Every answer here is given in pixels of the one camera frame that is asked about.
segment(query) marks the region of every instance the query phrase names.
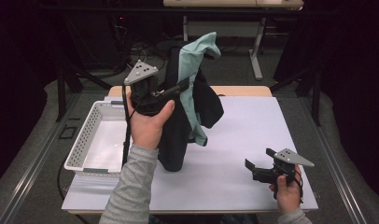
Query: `gray long-sleeve shirt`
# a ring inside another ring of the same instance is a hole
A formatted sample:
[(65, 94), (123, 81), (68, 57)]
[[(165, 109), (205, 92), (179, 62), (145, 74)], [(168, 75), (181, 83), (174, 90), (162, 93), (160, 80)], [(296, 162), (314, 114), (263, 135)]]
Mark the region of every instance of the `gray long-sleeve shirt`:
[[(100, 223), (148, 223), (151, 183), (157, 166), (158, 150), (133, 145), (123, 166)], [(305, 213), (297, 210), (278, 219), (279, 224), (309, 224)]]

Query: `white plastic basket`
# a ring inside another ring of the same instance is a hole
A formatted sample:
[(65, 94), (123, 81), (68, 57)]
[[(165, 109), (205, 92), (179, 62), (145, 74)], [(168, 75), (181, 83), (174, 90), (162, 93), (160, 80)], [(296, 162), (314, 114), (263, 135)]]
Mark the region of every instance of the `white plastic basket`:
[(93, 104), (64, 168), (79, 175), (118, 176), (126, 134), (122, 105), (97, 101)]

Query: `light blue fabric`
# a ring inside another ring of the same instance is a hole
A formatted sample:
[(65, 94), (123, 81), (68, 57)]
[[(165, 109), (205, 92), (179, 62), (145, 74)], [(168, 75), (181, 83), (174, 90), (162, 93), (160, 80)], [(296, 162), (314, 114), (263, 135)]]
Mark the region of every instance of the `light blue fabric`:
[(221, 52), (216, 46), (216, 32), (203, 35), (195, 42), (184, 46), (180, 50), (178, 58), (178, 82), (189, 78), (189, 88), (180, 94), (180, 101), (186, 111), (189, 119), (192, 132), (189, 138), (194, 138), (196, 144), (204, 146), (207, 136), (202, 130), (200, 120), (195, 113), (194, 103), (192, 98), (193, 82), (198, 73), (204, 54), (207, 53), (215, 59), (221, 56)]

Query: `gray sleeve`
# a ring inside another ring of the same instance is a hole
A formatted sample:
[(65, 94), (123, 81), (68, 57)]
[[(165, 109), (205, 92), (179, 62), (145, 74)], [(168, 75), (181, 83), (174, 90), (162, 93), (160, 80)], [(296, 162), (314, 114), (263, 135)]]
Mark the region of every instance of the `gray sleeve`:
[(277, 219), (277, 222), (279, 224), (312, 224), (311, 220), (305, 216), (305, 213), (300, 207), (290, 213), (284, 214), (283, 216), (279, 217)]
[(158, 150), (133, 145), (100, 223), (148, 223)]

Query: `perforated basket side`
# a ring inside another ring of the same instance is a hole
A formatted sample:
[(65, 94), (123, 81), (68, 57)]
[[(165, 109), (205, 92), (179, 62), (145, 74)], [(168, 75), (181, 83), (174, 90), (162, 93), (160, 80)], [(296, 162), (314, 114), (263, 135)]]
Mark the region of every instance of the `perforated basket side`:
[(84, 125), (82, 126), (81, 132), (77, 137), (75, 144), (73, 145), (72, 151), (67, 158), (65, 163), (65, 169), (71, 168), (82, 168), (88, 149), (91, 145), (91, 140), (96, 134), (97, 128), (102, 120), (102, 113), (96, 103), (93, 105), (90, 114), (87, 117)]

